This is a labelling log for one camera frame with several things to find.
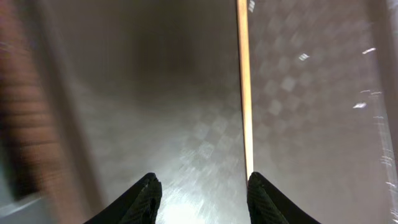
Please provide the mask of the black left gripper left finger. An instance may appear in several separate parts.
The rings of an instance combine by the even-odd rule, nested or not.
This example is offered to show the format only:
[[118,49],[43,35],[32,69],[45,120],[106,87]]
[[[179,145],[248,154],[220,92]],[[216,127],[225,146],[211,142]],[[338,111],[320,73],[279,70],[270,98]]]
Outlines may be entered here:
[[85,224],[155,224],[161,198],[162,184],[150,172]]

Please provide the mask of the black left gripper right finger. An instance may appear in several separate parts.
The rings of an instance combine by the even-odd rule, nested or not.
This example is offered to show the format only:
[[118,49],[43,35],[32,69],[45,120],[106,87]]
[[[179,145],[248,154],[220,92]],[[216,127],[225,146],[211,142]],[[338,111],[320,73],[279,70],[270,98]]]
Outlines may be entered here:
[[247,205],[251,224],[320,224],[259,172],[248,180]]

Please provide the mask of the wooden chopstick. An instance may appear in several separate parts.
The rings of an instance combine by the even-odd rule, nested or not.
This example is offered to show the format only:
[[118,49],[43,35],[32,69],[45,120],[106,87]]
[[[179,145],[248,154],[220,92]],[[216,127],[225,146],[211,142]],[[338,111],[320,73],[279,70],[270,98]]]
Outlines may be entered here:
[[246,178],[249,180],[254,171],[253,134],[252,134],[252,97],[251,71],[249,57],[248,1],[237,0],[239,63],[241,77],[241,100],[243,112],[243,136],[246,165]]

